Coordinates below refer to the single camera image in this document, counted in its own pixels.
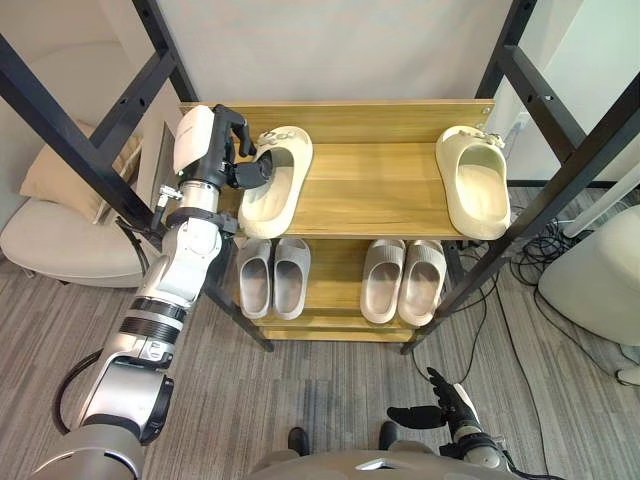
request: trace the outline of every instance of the metal bar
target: metal bar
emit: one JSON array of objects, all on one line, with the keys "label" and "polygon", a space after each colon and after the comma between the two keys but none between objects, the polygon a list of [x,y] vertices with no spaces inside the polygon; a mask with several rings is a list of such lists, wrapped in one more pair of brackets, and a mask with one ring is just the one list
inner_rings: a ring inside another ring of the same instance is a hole
[{"label": "metal bar", "polygon": [[229,260],[234,257],[233,249],[235,243],[233,240],[225,240],[220,253],[209,266],[207,278],[204,281],[203,291],[223,312],[231,317],[236,325],[242,328],[251,338],[264,348],[267,352],[273,352],[273,343],[266,339],[260,328],[251,322],[242,314],[242,310],[231,297],[224,291],[222,284],[224,276],[229,264]]},{"label": "metal bar", "polygon": [[453,288],[464,277],[464,269],[460,263],[460,254],[456,242],[442,242],[444,258],[447,262],[447,276],[449,277],[449,287]]},{"label": "metal bar", "polygon": [[133,5],[147,31],[147,35],[149,35],[153,48],[159,54],[168,52],[176,64],[170,78],[178,98],[182,102],[197,102],[196,90],[189,80],[187,70],[180,59],[178,49],[173,43],[171,33],[162,17],[162,12],[160,12],[157,2],[155,0],[133,0]]},{"label": "metal bar", "polygon": [[154,53],[116,100],[90,137],[104,161],[113,162],[174,68],[169,53]]},{"label": "metal bar", "polygon": [[586,137],[580,124],[520,47],[504,47],[498,63],[553,153],[565,163]]},{"label": "metal bar", "polygon": [[493,98],[496,94],[503,76],[498,65],[498,58],[502,54],[504,46],[518,45],[536,3],[537,0],[514,0],[511,3],[511,8],[507,13],[500,35],[498,35],[496,46],[476,91],[476,98]]},{"label": "metal bar", "polygon": [[[151,210],[102,158],[2,35],[0,94],[127,222],[139,228],[151,223]],[[148,239],[157,246],[156,237]]]},{"label": "metal bar", "polygon": [[489,251],[456,285],[438,307],[435,318],[418,329],[404,344],[401,352],[411,352],[425,335],[431,333],[442,319],[448,317],[462,302],[514,253],[514,244],[539,232],[556,216],[598,173],[604,169],[640,132],[640,73],[618,97],[609,111],[593,128],[575,154],[547,183],[531,204],[505,234],[490,243]]}]

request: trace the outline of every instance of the power cord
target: power cord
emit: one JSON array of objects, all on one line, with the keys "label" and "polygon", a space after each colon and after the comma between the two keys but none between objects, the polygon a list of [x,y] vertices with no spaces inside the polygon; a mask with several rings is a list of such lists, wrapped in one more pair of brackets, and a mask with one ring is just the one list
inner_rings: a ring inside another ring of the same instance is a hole
[{"label": "power cord", "polygon": [[567,322],[571,322],[566,316],[564,316],[561,312],[559,312],[553,305],[551,305],[544,298],[540,290],[538,289],[538,281],[540,280],[540,276],[546,270],[546,268],[551,265],[557,258],[567,252],[569,249],[573,248],[575,245],[584,240],[588,235],[590,235],[593,230],[584,230],[578,236],[574,238],[565,237],[560,229],[560,222],[557,218],[554,218],[550,223],[548,223],[543,231],[536,235],[533,239],[529,240],[522,249],[522,252],[513,257],[509,262],[509,268],[513,276],[520,282],[521,284],[529,287],[534,287],[533,291],[533,301],[536,305],[536,308],[540,312],[540,314],[544,317],[544,319],[551,324],[556,330],[558,330],[562,335],[568,338],[584,355],[587,357],[591,363],[600,370],[604,375],[610,377],[616,381],[615,374],[610,373],[604,368],[598,361],[594,358],[594,356],[584,348],[578,340],[576,340],[573,336],[571,336],[566,330],[561,328],[558,324],[556,324],[551,317],[545,313],[543,310],[540,299],[544,301],[548,309],[555,312],[557,315],[562,317]]},{"label": "power cord", "polygon": [[500,312],[502,314],[505,327],[507,327],[507,335],[509,336],[509,343],[511,343],[511,349],[513,350],[513,354],[516,357],[516,363],[518,364],[518,367],[522,372],[522,377],[524,378],[524,381],[527,384],[527,389],[529,390],[529,396],[531,397],[531,403],[533,404],[533,409],[536,413],[536,420],[538,421],[538,429],[540,432],[540,445],[542,447],[542,458],[544,459],[544,468],[545,468],[546,476],[535,476],[532,478],[561,478],[561,477],[549,476],[549,463],[547,461],[547,450],[544,444],[544,434],[542,432],[542,421],[540,420],[540,412],[538,411],[536,398],[533,395],[533,389],[531,388],[531,383],[529,382],[529,377],[527,376],[527,372],[525,371],[524,366],[522,365],[522,360],[520,360],[520,355],[518,355],[518,350],[516,349],[516,344],[513,340],[513,334],[511,333],[511,327],[509,326],[509,321],[507,320],[507,314],[504,311],[504,305],[502,304],[502,297],[500,296],[499,288],[496,288],[496,296],[498,298],[498,304],[500,305]]},{"label": "power cord", "polygon": [[538,289],[538,286],[536,285],[535,290],[533,291],[533,302],[536,304],[536,307],[538,308],[538,311],[540,312],[540,314],[544,317],[544,319],[549,322],[556,330],[558,330],[560,333],[562,333],[565,337],[567,337],[569,340],[571,340],[571,342],[573,342],[573,344],[578,347],[578,349],[584,354],[585,357],[587,357],[589,360],[591,360],[591,363],[598,368],[598,370],[600,370],[603,374],[605,374],[607,377],[613,378],[614,380],[617,381],[617,378],[614,374],[609,373],[607,371],[606,368],[604,368],[602,365],[600,365],[598,363],[598,361],[593,357],[593,355],[591,355],[586,348],[584,348],[580,342],[578,342],[575,338],[573,338],[566,330],[564,330],[563,328],[561,328],[559,325],[557,325],[554,321],[551,320],[551,318],[544,312],[544,310],[542,310],[542,306],[540,305],[540,303],[538,303],[538,300],[542,299],[545,304],[547,305],[547,307],[549,307],[550,309],[552,309],[553,311],[555,311],[558,315],[560,315],[562,318],[564,318],[566,321],[571,322],[571,320],[569,320],[567,317],[565,317],[564,315],[562,315],[562,313],[560,313],[558,310],[556,310],[553,305],[551,305],[549,302],[547,302],[547,299],[544,298],[542,296],[542,293],[540,293],[540,290]]},{"label": "power cord", "polygon": [[132,225],[129,225],[120,217],[116,218],[116,225],[120,227],[122,232],[129,239],[129,242],[131,243],[133,250],[136,252],[136,255],[138,256],[138,262],[140,262],[140,270],[142,271],[142,276],[146,275],[147,270],[149,270],[149,260],[147,259],[147,256],[144,253],[144,250],[142,249],[140,240],[138,240],[136,236],[133,234],[133,232],[144,233],[144,231],[139,228],[135,228]]},{"label": "power cord", "polygon": [[525,473],[521,470],[518,470],[515,463],[513,463],[513,459],[511,458],[511,455],[509,455],[509,452],[507,452],[506,450],[503,450],[502,453],[504,453],[504,456],[507,459],[507,463],[509,464],[509,470],[511,471],[511,473],[515,473],[519,477],[527,478],[529,480],[536,480],[536,479],[565,480],[564,478],[558,477],[557,475],[534,475],[533,473]]},{"label": "power cord", "polygon": [[62,435],[66,435],[70,431],[69,427],[67,427],[62,419],[62,398],[64,397],[64,392],[78,375],[98,361],[100,355],[102,355],[102,349],[87,355],[76,363],[64,376],[56,390],[56,394],[53,397],[53,404],[51,405],[51,417],[53,419],[53,424]]},{"label": "power cord", "polygon": [[[473,258],[475,260],[479,260],[477,256],[475,255],[470,255],[470,254],[460,254],[461,257],[467,257],[467,258]],[[467,310],[479,303],[482,303],[482,320],[480,320],[480,323],[478,324],[478,328],[476,329],[476,333],[473,336],[473,344],[471,346],[471,354],[469,356],[469,363],[467,364],[467,368],[465,370],[464,375],[462,376],[462,378],[457,381],[456,383],[462,383],[464,382],[467,377],[469,376],[469,372],[471,372],[471,367],[473,366],[473,360],[475,357],[475,352],[476,352],[476,347],[478,345],[478,337],[480,336],[480,332],[482,332],[482,327],[484,327],[486,321],[487,321],[487,312],[488,312],[488,308],[487,308],[487,298],[496,290],[497,288],[497,284],[498,284],[498,277],[500,275],[500,272],[496,273],[495,277],[492,278],[493,280],[493,284],[491,285],[491,288],[489,289],[489,291],[487,293],[484,293],[484,290],[482,290],[482,287],[478,287],[478,290],[480,291],[480,298],[472,303],[470,303],[469,305],[466,305],[462,308],[459,308],[457,310],[454,310],[452,313],[458,313],[458,312],[462,312],[464,310]],[[413,360],[413,365],[416,368],[416,370],[418,371],[418,374],[424,378],[426,381],[429,381],[429,377],[427,375],[425,375],[425,373],[420,369],[420,367],[418,366],[418,361],[416,360],[416,352],[415,350],[411,351],[411,358]]]},{"label": "power cord", "polygon": [[[121,217],[116,218],[116,225],[120,227],[122,232],[129,239],[129,242],[131,243],[133,250],[136,252],[138,261],[140,262],[140,270],[142,271],[142,275],[144,276],[147,273],[147,270],[149,270],[149,260],[147,259],[147,256],[144,253],[144,250],[142,249],[140,240],[138,240],[133,233],[134,232],[146,233],[146,232],[142,229],[135,228],[132,225],[129,225]],[[70,431],[69,427],[67,427],[67,425],[64,423],[64,420],[62,419],[62,398],[64,397],[64,393],[69,387],[69,385],[71,384],[71,382],[78,375],[80,375],[89,366],[93,365],[95,362],[98,361],[98,358],[100,358],[101,354],[102,354],[102,349],[95,351],[87,355],[86,357],[84,357],[82,360],[76,363],[71,370],[67,372],[67,374],[64,376],[64,378],[60,382],[60,385],[58,385],[58,389],[56,390],[56,394],[53,398],[53,404],[51,405],[51,417],[53,419],[53,424],[55,425],[56,429],[63,435],[69,433]]]}]

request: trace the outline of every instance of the metal frame leg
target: metal frame leg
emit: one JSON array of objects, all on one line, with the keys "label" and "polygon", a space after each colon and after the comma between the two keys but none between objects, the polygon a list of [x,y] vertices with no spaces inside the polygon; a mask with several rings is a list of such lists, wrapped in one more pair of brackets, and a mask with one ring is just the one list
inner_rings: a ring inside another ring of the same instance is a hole
[{"label": "metal frame leg", "polygon": [[505,234],[489,243],[489,251],[446,296],[436,310],[434,319],[416,330],[401,352],[410,353],[418,346],[427,334],[435,330],[474,290],[497,272],[508,257],[516,253],[522,239],[542,230],[639,132],[640,74],[636,75],[575,153]]},{"label": "metal frame leg", "polygon": [[235,248],[236,245],[232,239],[224,241],[220,254],[209,267],[202,290],[207,297],[213,300],[223,312],[231,317],[231,320],[233,320],[236,325],[249,334],[262,348],[267,352],[273,352],[274,346],[271,340],[265,338],[260,328],[242,314],[240,307],[222,287],[229,260],[234,256]]}]

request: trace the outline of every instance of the beige pillow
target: beige pillow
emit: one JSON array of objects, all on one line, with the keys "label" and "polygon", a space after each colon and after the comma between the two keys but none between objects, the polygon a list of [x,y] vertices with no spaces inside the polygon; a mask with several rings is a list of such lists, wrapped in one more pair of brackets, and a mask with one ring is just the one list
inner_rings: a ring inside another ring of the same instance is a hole
[{"label": "beige pillow", "polygon": [[[76,124],[87,137],[94,130],[85,123]],[[142,142],[131,136],[113,162],[113,168],[128,181],[140,158]],[[20,194],[60,203],[82,214],[93,224],[100,222],[109,205],[49,146],[45,145],[29,168]]]}]

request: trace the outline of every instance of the cushion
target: cushion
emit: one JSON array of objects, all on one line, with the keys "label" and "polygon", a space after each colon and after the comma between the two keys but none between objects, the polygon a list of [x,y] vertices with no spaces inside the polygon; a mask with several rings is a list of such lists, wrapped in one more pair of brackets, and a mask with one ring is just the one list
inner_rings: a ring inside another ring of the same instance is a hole
[{"label": "cushion", "polygon": [[[82,133],[89,137],[94,128],[76,122]],[[113,162],[113,168],[128,181],[140,157],[141,142],[132,136],[125,143]],[[49,146],[45,145],[29,168],[20,187],[20,194],[40,200],[66,205],[80,213],[93,224],[100,222],[109,209],[102,197],[96,193],[67,163]]]},{"label": "cushion", "polygon": [[[138,286],[140,263],[133,247],[108,214],[91,225],[64,205],[30,198],[0,234],[0,247],[13,263],[54,278],[85,285]],[[142,239],[149,262],[158,252]]]}]

